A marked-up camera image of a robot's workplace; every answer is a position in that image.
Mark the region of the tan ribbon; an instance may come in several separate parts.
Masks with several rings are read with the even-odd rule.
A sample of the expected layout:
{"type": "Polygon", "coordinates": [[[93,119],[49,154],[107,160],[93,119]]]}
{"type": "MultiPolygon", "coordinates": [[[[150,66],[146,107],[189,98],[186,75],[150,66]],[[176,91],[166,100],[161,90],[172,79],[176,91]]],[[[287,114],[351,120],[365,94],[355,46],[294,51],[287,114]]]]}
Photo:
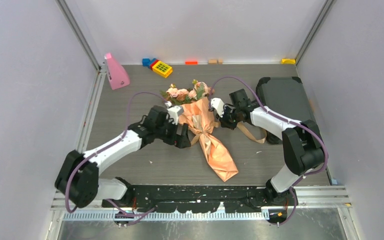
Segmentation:
{"type": "MultiPolygon", "coordinates": [[[[193,137],[193,139],[191,140],[191,145],[193,146],[200,138],[200,136],[202,134],[211,134],[210,133],[210,129],[211,128],[219,128],[221,126],[221,124],[219,122],[211,122],[210,125],[205,128],[204,130],[197,130],[196,133],[195,133],[195,136],[193,137]]],[[[256,142],[256,143],[259,143],[259,144],[264,144],[266,142],[266,139],[267,139],[267,131],[265,129],[263,129],[263,132],[265,134],[265,137],[261,138],[261,139],[257,139],[245,126],[243,123],[238,123],[238,125],[236,126],[237,128],[239,128],[239,130],[250,140],[256,142]]]]}

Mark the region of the peach wrapping paper sheet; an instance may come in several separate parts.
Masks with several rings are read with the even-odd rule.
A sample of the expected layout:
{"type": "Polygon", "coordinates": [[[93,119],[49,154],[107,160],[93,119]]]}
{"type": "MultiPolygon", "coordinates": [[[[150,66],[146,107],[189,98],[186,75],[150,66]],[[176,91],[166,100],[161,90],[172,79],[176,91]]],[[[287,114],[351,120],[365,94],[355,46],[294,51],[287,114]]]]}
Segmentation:
{"type": "Polygon", "coordinates": [[[219,123],[209,111],[208,98],[204,97],[181,107],[183,113],[179,117],[179,123],[188,125],[188,130],[194,135],[190,142],[192,145],[199,143],[209,167],[223,182],[238,174],[239,171],[228,149],[213,136],[213,131],[219,127],[219,123]]]}

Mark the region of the pink and brown rose stem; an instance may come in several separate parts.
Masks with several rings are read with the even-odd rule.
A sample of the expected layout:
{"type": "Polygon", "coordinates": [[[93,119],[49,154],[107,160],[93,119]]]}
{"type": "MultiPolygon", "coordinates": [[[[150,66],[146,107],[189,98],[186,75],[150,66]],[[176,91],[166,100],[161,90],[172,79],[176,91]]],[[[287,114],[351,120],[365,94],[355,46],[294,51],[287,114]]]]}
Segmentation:
{"type": "Polygon", "coordinates": [[[215,93],[215,90],[203,81],[194,79],[192,84],[193,88],[188,93],[188,97],[191,101],[198,101],[215,93]]]}

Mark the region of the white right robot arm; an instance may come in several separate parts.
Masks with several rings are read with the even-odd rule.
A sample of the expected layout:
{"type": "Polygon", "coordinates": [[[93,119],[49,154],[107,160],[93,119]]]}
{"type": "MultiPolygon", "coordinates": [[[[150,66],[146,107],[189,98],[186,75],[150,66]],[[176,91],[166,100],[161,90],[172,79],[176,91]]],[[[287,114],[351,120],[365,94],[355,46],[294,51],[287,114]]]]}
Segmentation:
{"type": "Polygon", "coordinates": [[[251,100],[244,89],[230,93],[229,97],[230,104],[218,97],[209,103],[221,127],[233,130],[244,122],[266,130],[282,142],[284,166],[266,182],[263,190],[268,203],[279,205],[291,187],[327,163],[327,149],[318,125],[312,120],[299,121],[281,115],[263,105],[259,98],[251,100]]]}

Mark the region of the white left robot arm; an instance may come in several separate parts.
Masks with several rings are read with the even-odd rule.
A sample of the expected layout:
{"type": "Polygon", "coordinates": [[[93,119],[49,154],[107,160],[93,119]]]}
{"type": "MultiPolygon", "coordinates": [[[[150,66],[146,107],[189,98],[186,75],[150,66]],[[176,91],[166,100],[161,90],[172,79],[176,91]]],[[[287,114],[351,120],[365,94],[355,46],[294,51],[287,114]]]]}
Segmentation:
{"type": "Polygon", "coordinates": [[[139,122],[130,124],[120,135],[101,146],[79,152],[70,151],[62,164],[54,186],[64,194],[65,208],[73,213],[94,200],[128,207],[134,200],[134,189],[121,177],[101,178],[101,174],[123,157],[143,149],[156,139],[179,149],[192,144],[188,124],[179,123],[184,109],[179,105],[153,106],[139,122]]]}

